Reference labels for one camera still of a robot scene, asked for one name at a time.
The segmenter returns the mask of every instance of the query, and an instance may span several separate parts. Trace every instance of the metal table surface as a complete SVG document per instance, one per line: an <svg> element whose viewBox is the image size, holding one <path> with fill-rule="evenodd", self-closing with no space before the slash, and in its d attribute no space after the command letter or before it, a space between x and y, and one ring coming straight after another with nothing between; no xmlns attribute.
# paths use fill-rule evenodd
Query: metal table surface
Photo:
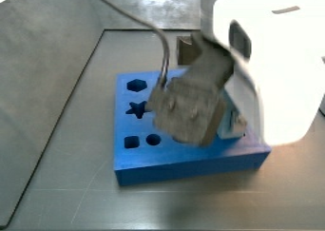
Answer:
<svg viewBox="0 0 325 231"><path fill-rule="evenodd" d="M169 32L172 65L176 37ZM113 173L115 74L161 68L150 31L107 31L8 230L325 229L325 118L259 171L119 188Z"/></svg>

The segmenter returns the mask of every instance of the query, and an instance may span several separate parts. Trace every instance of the black cable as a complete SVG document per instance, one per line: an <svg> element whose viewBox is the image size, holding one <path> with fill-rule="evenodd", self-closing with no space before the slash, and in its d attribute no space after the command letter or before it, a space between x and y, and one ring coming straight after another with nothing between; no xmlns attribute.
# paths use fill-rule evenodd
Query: black cable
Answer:
<svg viewBox="0 0 325 231"><path fill-rule="evenodd" d="M164 58L162 58L162 72L158 79L158 85L161 87L165 87L166 84L166 77L168 77L168 67L169 67L169 56L170 56L170 49L168 44L168 39L164 31L150 22L144 21L138 17L135 17L130 12L119 8L111 1L109 0L101 0L106 5L109 5L118 13L127 16L133 21L138 22L140 24L145 25L148 28L150 28L160 36L162 40L162 48L164 48Z"/></svg>

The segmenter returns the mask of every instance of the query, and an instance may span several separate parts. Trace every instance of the blue foam block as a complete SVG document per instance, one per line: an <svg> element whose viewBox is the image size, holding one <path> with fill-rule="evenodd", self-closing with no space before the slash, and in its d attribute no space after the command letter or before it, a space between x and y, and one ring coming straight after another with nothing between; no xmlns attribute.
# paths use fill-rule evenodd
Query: blue foam block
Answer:
<svg viewBox="0 0 325 231"><path fill-rule="evenodd" d="M170 70L169 78L184 72ZM177 143L153 126L154 113L144 113L144 106L158 75L156 71L117 76L114 171L119 185L259 168L271 147L259 143L249 129L240 139L216 137L210 146L194 147Z"/></svg>

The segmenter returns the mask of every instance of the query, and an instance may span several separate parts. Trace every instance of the square hole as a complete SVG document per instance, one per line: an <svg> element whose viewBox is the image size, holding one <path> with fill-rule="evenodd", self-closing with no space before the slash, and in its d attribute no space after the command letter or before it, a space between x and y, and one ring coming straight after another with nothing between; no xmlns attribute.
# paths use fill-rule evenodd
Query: square hole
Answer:
<svg viewBox="0 0 325 231"><path fill-rule="evenodd" d="M125 147L127 149L138 148L138 146L140 146L138 136L129 136L125 138Z"/></svg>

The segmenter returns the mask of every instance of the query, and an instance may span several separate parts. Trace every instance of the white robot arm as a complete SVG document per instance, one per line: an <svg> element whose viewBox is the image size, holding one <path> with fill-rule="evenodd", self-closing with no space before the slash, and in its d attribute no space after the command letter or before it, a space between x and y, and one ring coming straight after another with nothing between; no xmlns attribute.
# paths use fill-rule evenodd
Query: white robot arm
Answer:
<svg viewBox="0 0 325 231"><path fill-rule="evenodd" d="M213 33L237 64L225 85L261 140L299 141L325 92L325 0L217 0Z"/></svg>

